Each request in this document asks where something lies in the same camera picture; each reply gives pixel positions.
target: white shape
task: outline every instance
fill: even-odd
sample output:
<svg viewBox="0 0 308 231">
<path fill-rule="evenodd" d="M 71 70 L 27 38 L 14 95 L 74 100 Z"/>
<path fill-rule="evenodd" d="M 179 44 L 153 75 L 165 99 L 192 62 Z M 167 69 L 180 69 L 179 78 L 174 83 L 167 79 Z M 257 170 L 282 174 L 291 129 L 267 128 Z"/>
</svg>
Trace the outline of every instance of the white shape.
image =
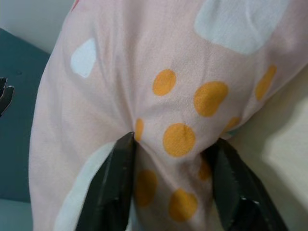
<svg viewBox="0 0 308 231">
<path fill-rule="evenodd" d="M 94 152 L 79 172 L 71 191 L 66 196 L 55 221 L 53 231 L 74 231 L 90 183 L 116 142 L 109 142 Z"/>
<path fill-rule="evenodd" d="M 74 52 L 71 58 L 71 68 L 74 73 L 87 78 L 91 74 L 96 61 L 96 46 L 94 38 L 89 39 Z"/>
<path fill-rule="evenodd" d="M 251 54 L 270 38 L 288 3 L 289 0 L 206 0 L 194 29 L 215 44 Z"/>
</svg>

